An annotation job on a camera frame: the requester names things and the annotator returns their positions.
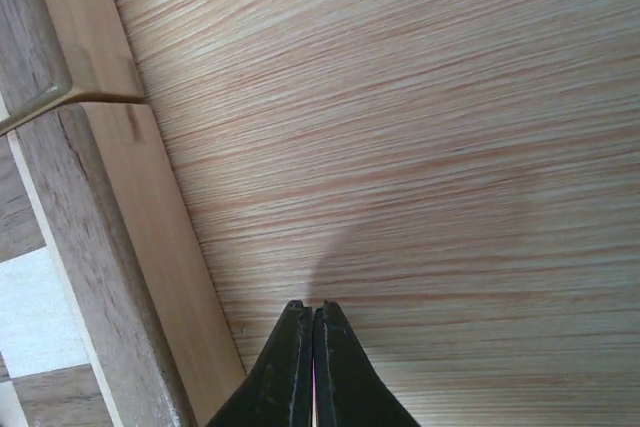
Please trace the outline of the wooden chess board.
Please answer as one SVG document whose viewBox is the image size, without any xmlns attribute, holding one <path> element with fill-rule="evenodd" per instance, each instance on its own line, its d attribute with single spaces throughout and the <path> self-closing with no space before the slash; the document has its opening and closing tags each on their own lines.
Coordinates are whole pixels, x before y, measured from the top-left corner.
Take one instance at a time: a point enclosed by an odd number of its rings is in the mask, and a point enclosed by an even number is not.
<svg viewBox="0 0 640 427">
<path fill-rule="evenodd" d="M 1 0 L 1 134 L 118 426 L 205 425 L 243 381 L 114 0 Z"/>
</svg>

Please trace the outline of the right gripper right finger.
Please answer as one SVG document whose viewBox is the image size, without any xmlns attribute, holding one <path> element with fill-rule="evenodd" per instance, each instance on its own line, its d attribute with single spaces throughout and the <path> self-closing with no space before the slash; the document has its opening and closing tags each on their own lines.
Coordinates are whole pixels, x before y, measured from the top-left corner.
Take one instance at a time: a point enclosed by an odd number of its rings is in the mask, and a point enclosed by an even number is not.
<svg viewBox="0 0 640 427">
<path fill-rule="evenodd" d="M 418 424 L 378 376 L 336 302 L 315 312 L 313 354 L 319 426 Z"/>
</svg>

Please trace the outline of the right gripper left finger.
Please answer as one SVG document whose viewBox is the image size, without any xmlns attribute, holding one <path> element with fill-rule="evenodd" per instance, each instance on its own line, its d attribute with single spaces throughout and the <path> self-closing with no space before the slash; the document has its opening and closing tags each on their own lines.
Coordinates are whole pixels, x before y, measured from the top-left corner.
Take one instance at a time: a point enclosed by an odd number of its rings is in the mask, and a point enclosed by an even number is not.
<svg viewBox="0 0 640 427">
<path fill-rule="evenodd" d="M 312 424 L 313 311 L 286 304 L 254 367 L 209 421 L 211 426 Z"/>
</svg>

